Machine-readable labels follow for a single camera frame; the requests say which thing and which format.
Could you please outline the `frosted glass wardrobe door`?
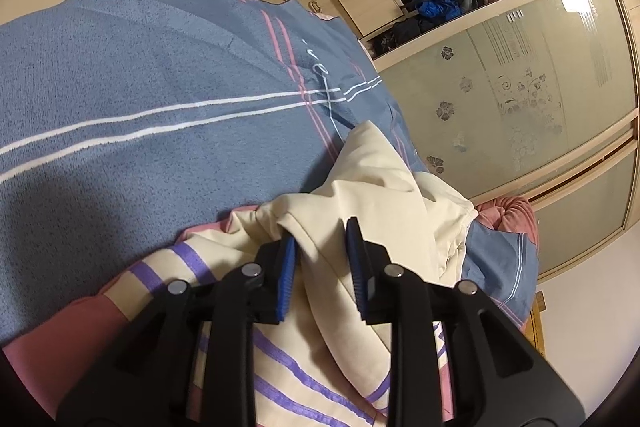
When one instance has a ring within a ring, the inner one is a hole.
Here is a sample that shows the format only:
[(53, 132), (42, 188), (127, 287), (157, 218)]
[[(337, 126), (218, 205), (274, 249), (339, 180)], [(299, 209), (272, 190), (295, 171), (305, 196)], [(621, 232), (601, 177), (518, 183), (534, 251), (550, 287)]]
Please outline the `frosted glass wardrobe door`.
[(532, 183), (634, 120), (617, 0), (502, 0), (378, 61), (419, 157), (467, 198)]

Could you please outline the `blue garment in wardrobe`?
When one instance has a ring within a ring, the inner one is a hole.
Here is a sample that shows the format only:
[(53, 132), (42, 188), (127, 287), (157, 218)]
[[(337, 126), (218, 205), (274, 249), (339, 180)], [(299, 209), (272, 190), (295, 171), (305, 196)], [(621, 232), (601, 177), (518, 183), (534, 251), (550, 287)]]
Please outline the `blue garment in wardrobe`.
[(457, 0), (409, 0), (406, 7), (434, 24), (447, 23), (463, 14)]

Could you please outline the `white and pink jacket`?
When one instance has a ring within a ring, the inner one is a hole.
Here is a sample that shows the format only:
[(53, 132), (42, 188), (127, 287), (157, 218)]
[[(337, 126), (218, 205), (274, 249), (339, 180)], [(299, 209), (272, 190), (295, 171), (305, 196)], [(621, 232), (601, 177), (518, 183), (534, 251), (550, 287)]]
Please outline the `white and pink jacket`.
[(221, 279), (258, 248), (291, 233), (300, 246), (291, 309), (254, 334), (257, 420), (263, 426), (379, 426), (390, 389), (386, 325), (360, 319), (342, 236), (349, 218), (393, 262), (423, 280), (460, 280), (476, 210), (438, 176), (411, 172), (370, 122), (349, 133), (329, 176), (309, 194), (286, 194), (234, 210), (224, 221), (186, 231), (180, 243), (144, 258), (99, 294), (70, 303), (6, 355), (48, 413), (90, 365), (174, 280)]

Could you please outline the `blue plaid bed cover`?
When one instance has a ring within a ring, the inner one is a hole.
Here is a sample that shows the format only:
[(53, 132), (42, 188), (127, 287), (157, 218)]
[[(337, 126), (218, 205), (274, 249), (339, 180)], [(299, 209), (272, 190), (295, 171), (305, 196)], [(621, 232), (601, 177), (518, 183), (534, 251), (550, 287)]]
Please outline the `blue plaid bed cover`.
[(239, 207), (320, 186), (358, 124), (424, 162), (355, 35), (299, 3), (66, 0), (1, 28), (1, 339)]

